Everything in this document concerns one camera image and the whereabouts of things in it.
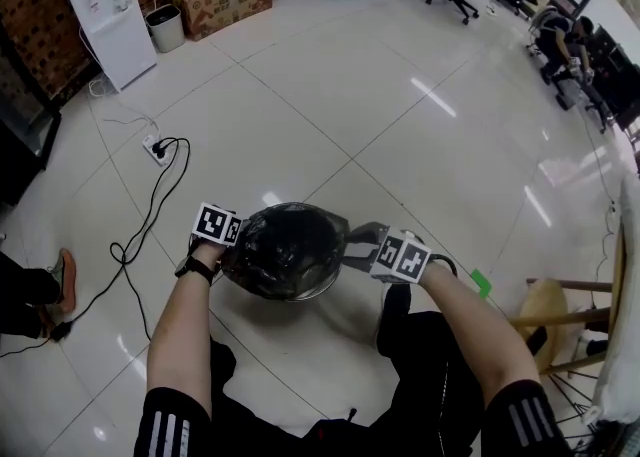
water cooler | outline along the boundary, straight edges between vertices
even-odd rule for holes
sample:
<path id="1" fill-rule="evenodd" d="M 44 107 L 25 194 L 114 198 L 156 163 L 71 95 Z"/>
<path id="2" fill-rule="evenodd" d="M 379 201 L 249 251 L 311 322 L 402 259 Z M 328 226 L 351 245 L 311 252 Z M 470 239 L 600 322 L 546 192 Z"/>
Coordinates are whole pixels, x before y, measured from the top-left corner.
<path id="1" fill-rule="evenodd" d="M 70 0 L 93 53 L 120 91 L 156 63 L 138 0 Z"/>

cardboard box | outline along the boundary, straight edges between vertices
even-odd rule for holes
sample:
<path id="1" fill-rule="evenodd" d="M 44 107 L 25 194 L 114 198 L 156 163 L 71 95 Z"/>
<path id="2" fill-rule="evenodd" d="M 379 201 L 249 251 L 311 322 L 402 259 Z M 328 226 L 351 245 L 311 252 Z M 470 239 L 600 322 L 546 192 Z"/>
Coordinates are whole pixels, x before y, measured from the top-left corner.
<path id="1" fill-rule="evenodd" d="M 273 0 L 170 0 L 182 11 L 185 32 L 199 41 L 232 23 L 270 9 Z"/>

wooden stool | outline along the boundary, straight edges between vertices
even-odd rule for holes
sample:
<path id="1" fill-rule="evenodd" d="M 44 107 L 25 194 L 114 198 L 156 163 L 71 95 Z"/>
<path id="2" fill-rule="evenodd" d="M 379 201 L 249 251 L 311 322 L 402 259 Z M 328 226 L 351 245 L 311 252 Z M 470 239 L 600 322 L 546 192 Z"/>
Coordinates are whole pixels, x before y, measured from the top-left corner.
<path id="1" fill-rule="evenodd" d="M 511 324 L 527 340 L 537 328 L 547 329 L 547 341 L 536 353 L 536 364 L 541 375 L 565 372 L 583 368 L 604 361 L 606 352 L 600 352 L 583 359 L 569 361 L 552 366 L 563 340 L 562 326 L 589 322 L 609 321 L 609 337 L 615 329 L 615 322 L 620 306 L 620 292 L 624 281 L 626 266 L 626 249 L 622 225 L 616 241 L 614 275 L 612 283 L 594 283 L 590 281 L 566 281 L 556 279 L 527 279 L 527 284 L 533 284 L 532 291 L 525 301 L 521 316 L 511 320 Z M 611 293 L 611 306 L 608 308 L 569 313 L 566 298 L 562 289 L 582 290 L 589 292 Z"/>

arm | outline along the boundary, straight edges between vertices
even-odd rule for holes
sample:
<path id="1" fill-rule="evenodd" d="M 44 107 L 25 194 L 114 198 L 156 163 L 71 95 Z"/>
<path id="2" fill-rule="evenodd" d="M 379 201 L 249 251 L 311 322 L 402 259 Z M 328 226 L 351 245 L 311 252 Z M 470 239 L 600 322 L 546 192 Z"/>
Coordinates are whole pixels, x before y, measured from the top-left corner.
<path id="1" fill-rule="evenodd" d="M 582 59 L 582 71 L 589 69 L 589 54 L 587 53 L 587 47 L 580 45 L 580 58 Z"/>
<path id="2" fill-rule="evenodd" d="M 571 62 L 571 54 L 567 49 L 567 44 L 564 42 L 564 37 L 564 32 L 560 29 L 556 29 L 556 45 L 558 46 L 558 49 L 560 50 L 560 53 L 563 55 L 564 59 L 567 61 L 567 63 L 569 63 Z"/>
<path id="3" fill-rule="evenodd" d="M 485 405 L 513 382 L 540 381 L 533 356 L 522 337 L 449 270 L 430 263 L 419 284 L 451 327 L 465 361 L 480 383 Z"/>
<path id="4" fill-rule="evenodd" d="M 203 242 L 193 257 L 213 270 L 224 247 Z M 211 417 L 209 284 L 196 272 L 178 279 L 153 333 L 147 391 L 171 388 L 196 400 Z"/>

electrical outlet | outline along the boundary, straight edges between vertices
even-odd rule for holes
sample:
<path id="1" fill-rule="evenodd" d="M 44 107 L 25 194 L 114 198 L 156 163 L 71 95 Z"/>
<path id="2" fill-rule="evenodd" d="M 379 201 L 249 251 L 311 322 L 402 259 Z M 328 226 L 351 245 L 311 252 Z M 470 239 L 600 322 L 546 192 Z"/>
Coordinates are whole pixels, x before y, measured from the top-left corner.
<path id="1" fill-rule="evenodd" d="M 164 156 L 162 158 L 160 158 L 158 155 L 156 155 L 153 151 L 153 145 L 156 143 L 156 141 L 159 139 L 160 137 L 156 138 L 153 135 L 147 135 L 144 140 L 142 141 L 142 145 L 144 146 L 144 149 L 146 149 L 149 154 L 153 157 L 153 159 L 156 161 L 156 163 L 160 166 L 160 167 L 164 167 L 165 165 L 167 165 L 170 161 L 171 158 L 173 158 L 173 153 L 174 153 L 174 149 L 175 146 L 169 146 L 165 149 L 164 152 Z"/>

